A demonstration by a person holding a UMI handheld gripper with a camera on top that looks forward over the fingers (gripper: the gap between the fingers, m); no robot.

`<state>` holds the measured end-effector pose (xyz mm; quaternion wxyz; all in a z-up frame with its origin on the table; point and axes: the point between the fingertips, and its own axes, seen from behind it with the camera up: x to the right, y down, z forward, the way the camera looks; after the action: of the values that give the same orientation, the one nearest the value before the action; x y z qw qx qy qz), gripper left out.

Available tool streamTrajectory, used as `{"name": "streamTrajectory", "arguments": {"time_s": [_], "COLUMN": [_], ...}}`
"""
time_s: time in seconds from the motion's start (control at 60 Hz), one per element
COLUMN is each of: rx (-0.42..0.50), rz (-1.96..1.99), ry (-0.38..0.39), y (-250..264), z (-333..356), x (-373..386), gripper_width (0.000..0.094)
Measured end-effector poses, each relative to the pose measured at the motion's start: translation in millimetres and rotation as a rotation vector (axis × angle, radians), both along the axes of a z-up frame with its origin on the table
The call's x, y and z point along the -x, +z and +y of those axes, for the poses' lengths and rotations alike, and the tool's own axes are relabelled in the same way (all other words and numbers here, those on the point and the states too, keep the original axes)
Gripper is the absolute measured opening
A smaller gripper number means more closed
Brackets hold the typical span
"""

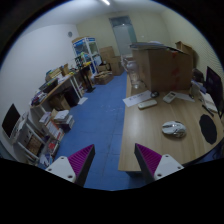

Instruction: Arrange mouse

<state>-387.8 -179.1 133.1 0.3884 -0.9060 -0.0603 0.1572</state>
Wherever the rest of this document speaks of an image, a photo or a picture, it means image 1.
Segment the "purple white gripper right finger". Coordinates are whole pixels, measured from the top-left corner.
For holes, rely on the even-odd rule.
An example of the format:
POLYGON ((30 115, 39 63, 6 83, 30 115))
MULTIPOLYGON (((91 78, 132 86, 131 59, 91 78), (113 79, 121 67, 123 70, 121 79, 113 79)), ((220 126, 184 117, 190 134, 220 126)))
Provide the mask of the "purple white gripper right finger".
POLYGON ((134 154, 146 183, 152 183, 183 169, 169 154, 161 155, 138 143, 135 144, 134 154))

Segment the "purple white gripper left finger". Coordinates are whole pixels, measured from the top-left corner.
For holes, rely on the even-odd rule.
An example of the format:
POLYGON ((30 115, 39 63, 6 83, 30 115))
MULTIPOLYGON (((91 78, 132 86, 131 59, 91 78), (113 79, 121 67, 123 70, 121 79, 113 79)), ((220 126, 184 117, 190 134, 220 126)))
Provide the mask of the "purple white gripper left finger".
POLYGON ((59 157, 46 171, 83 187, 94 156, 95 146, 91 144, 69 157, 59 157))

